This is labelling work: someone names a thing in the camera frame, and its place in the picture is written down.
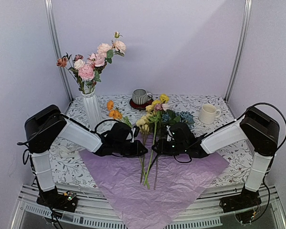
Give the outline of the pale yellow rose stem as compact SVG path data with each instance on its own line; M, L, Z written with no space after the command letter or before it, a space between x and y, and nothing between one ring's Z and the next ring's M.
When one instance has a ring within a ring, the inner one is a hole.
M157 131L160 130L159 128L160 128L161 118L162 118L161 111L153 111L147 113L146 115L143 115L138 121L136 121L136 125L139 127L144 146L146 145L148 136L151 133L152 126L153 126L153 144L156 142ZM153 150L151 150L151 155L147 169L145 169L145 161L146 161L145 156L140 158L140 163L142 167L140 182L143 183L144 186L146 185L148 189L150 189L150 185L148 183L148 176L149 173L151 172L152 165L155 165L155 179L154 179L153 189L156 190L158 170L159 170L158 157L159 156Z

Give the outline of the purple wrapping paper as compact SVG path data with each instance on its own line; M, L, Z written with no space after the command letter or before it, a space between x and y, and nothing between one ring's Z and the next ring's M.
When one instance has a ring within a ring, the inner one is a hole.
M161 156L143 184L138 158L80 156L99 190L129 229L162 229L188 208L228 167L220 154L192 161Z

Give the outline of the white ribbed vase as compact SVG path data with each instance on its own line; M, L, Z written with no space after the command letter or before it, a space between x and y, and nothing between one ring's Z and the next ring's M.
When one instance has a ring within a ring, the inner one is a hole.
M90 128L95 128L102 121L101 109L98 103L98 97L95 92L83 94L83 105L88 118Z

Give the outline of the white printed ribbon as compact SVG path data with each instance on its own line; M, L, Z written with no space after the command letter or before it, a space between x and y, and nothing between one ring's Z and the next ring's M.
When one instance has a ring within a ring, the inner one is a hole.
M75 157L79 155L78 150L68 149L67 147L62 146L62 145L58 146L56 153L58 154L59 157L62 157L62 158Z

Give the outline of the dusty red white flower stem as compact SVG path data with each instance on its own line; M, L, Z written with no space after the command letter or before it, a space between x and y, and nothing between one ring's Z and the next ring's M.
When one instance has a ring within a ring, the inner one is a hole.
M57 60L56 66L66 69L76 81L78 85L78 90L84 93L84 82L79 76L79 71L76 70L74 67L74 62L72 61L72 55L66 53L64 56L62 56Z

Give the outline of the peach pink rose stem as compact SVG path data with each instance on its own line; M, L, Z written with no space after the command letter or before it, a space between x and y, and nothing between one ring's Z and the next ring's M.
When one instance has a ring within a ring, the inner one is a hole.
M120 40L122 37L121 33L115 31L113 34L113 39L111 39L111 43L101 43L97 47L97 53L95 53L95 57L93 61L94 66L94 87L97 83L101 82L101 74L107 64L112 63L112 59L115 55L124 57L127 47L124 42Z

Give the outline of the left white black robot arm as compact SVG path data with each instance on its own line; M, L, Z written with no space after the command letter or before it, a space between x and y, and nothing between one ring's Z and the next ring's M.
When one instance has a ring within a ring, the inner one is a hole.
M53 104L27 119L24 129L24 145L31 155L33 173L44 192L43 200L51 207L61 203L60 194L54 191L49 158L49 150L56 138L66 139L97 156L141 157L148 152L137 139L139 127L115 120L109 130L99 133L97 127L90 130L61 113Z

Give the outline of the blue fabric flower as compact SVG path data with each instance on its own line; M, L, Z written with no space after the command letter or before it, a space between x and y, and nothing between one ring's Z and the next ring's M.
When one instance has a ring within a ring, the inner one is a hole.
M166 110L162 114L161 123L163 125L173 125L176 123L185 123L192 128L195 124L194 116L188 111L173 111L173 110Z

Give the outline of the mauve pink flower stem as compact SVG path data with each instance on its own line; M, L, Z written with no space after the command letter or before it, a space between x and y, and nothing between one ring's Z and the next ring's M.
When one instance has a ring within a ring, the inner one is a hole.
M159 157L159 141L161 138L164 136L164 132L166 129L166 126L168 125L168 119L164 119L163 115L167 115L167 110L168 110L168 104L164 101L161 104L156 104L154 110L156 111L156 121L155 121L155 126L154 130L156 131L154 134L155 139L153 140L153 147L152 150L155 149L156 156L153 160L153 164L155 164L156 171L155 171L155 179L154 179L154 185L153 189L156 190L156 185L157 185L157 178L158 178L158 157Z

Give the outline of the dark red coaster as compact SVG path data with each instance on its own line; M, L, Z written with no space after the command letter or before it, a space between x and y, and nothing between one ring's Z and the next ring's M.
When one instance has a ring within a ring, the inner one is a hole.
M136 109L136 110L145 110L145 108L148 106L148 105L151 105L153 102L153 99L150 99L149 101L147 101L146 103L144 104L136 104L132 99L129 101L129 104L130 106L133 108L133 109Z

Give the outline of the floral patterned table mat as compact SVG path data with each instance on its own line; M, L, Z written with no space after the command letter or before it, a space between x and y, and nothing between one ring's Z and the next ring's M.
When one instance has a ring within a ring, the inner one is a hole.
M133 109L129 104L130 99L130 95L98 96L98 103L101 108L102 116L104 118L108 118L106 104L109 100L112 100L120 112L123 115L128 116L130 122L135 124L141 116L145 115L146 111ZM222 97L216 95L170 94L168 104L170 109L174 111L188 111L194 116L195 124L191 130L195 135L209 133L233 120L233 115L227 103ZM221 116L210 125L203 124L198 119L198 114L203 104L212 104L221 110ZM70 186L96 188L96 182L93 180L80 155L69 158L59 157L56 153L59 145L65 146L68 149L81 150L78 145L68 140L57 138L54 141L50 150L50 163L54 181L59 184ZM245 141L240 141L220 149L218 154L227 160L229 165L212 181L211 187L238 185L244 183L253 161L253 155L248 144Z

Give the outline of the bright yellow flower stem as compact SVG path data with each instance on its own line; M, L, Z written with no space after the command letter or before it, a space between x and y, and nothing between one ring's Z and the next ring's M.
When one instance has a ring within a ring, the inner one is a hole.
M158 100L154 100L151 105L146 106L147 112L167 111L169 109L169 96L166 94L160 95Z

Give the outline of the cream white mug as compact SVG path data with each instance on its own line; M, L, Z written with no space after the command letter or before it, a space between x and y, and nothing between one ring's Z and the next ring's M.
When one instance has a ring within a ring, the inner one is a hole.
M204 124L212 124L221 115L221 110L212 104L203 104L199 113L199 120Z

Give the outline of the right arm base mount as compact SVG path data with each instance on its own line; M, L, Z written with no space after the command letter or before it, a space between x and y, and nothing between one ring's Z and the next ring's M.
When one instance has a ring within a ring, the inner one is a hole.
M224 197L220 199L219 206L224 213L251 208L262 203L259 191L252 192L243 189L238 195Z

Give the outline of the aluminium frame post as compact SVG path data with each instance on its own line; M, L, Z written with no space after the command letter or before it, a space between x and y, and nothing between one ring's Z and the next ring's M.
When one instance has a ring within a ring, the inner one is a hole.
M229 103L231 96L232 96L234 85L236 83L236 78L237 78L238 70L240 67L242 54L243 54L243 50L245 47L247 32L249 28L249 23L250 23L252 2L253 2L252 0L245 0L243 19L242 19L241 30L240 30L240 37L239 37L238 46L236 49L235 60L234 60L234 64L232 67L229 83L228 83L227 90L226 90L225 97L224 97L224 100L226 101L226 103Z
M61 49L59 45L59 39L58 39L58 34L57 34L57 29L56 29L56 24L55 24L52 0L45 0L44 3L45 3L45 10L46 10L48 26L49 26L50 35L51 35L51 41L53 44L54 54L55 54L56 59L59 59L61 58ZM66 71L61 67L58 67L58 70L61 76L62 84L65 89L67 98L69 102L72 102L73 95L72 95L69 80L67 78Z

